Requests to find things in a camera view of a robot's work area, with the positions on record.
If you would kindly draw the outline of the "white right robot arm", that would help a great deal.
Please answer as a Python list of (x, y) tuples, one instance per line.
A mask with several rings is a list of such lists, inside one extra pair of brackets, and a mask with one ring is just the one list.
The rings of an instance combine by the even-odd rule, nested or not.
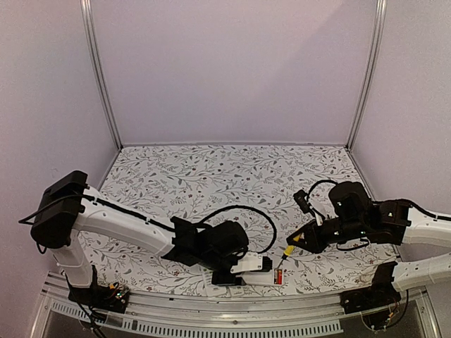
[[(309, 192), (298, 191), (294, 200), (303, 213), (316, 218), (287, 237), (290, 246), (309, 253), (322, 253), (331, 244), (367, 239), (372, 244), (429, 244), (450, 246), (450, 216), (435, 214), (407, 199), (374, 201), (359, 182), (336, 183), (328, 198), (335, 217), (327, 218), (309, 203)], [(389, 262), (379, 265), (364, 300), (379, 307), (392, 290), (438, 284), (450, 279), (450, 255), (413, 262)]]

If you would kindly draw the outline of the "white remote with back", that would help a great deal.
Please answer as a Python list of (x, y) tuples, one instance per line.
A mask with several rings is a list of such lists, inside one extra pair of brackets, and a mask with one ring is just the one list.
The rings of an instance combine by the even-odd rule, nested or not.
[(245, 284), (247, 285), (281, 287), (282, 285), (285, 284), (284, 273), (283, 273), (283, 284), (274, 285), (275, 269), (276, 268), (268, 272), (245, 272), (241, 274), (240, 277), (245, 281)]

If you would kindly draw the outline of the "yellow handled screwdriver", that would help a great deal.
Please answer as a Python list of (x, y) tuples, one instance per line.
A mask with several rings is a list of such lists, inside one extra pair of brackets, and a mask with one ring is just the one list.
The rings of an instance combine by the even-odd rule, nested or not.
[(288, 245), (288, 246), (286, 247), (286, 249), (284, 250), (283, 255), (282, 255), (282, 257), (281, 257), (281, 259), (280, 259), (280, 262), (279, 262), (279, 264), (277, 265), (276, 269), (279, 269), (279, 268), (282, 266), (282, 264), (284, 263), (284, 261), (292, 254), (292, 252), (295, 250), (295, 248), (298, 247), (298, 244), (297, 244), (297, 243), (298, 243), (301, 239), (304, 239), (304, 234), (303, 234), (303, 233), (297, 235), (296, 237), (294, 237), (294, 238), (292, 239), (292, 244)]

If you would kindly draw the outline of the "narrow white remote control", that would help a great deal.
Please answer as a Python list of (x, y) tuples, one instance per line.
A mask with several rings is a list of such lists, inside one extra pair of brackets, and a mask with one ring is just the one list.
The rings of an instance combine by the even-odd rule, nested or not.
[(245, 288), (243, 286), (229, 286), (228, 291), (231, 298), (239, 298), (245, 295)]

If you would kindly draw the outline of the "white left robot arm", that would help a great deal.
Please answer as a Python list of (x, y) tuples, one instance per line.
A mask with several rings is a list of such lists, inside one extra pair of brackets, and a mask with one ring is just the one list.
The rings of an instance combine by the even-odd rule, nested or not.
[(164, 223), (107, 199), (88, 185), (87, 174), (79, 170), (48, 187), (37, 211), (19, 222), (31, 227), (34, 241), (52, 252), (70, 285), (91, 306), (99, 305), (105, 292), (94, 282), (94, 269), (79, 242), (81, 231), (220, 273), (249, 272), (261, 262), (261, 256), (249, 252), (247, 234), (239, 223), (227, 221), (212, 227), (178, 217)]

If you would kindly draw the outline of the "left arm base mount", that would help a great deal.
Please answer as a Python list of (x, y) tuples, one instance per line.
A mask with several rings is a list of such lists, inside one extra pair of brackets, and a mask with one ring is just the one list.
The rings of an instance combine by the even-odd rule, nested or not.
[(130, 289), (118, 282), (110, 286), (95, 283), (89, 288), (70, 287), (68, 299), (83, 306), (94, 309), (124, 314), (130, 297)]

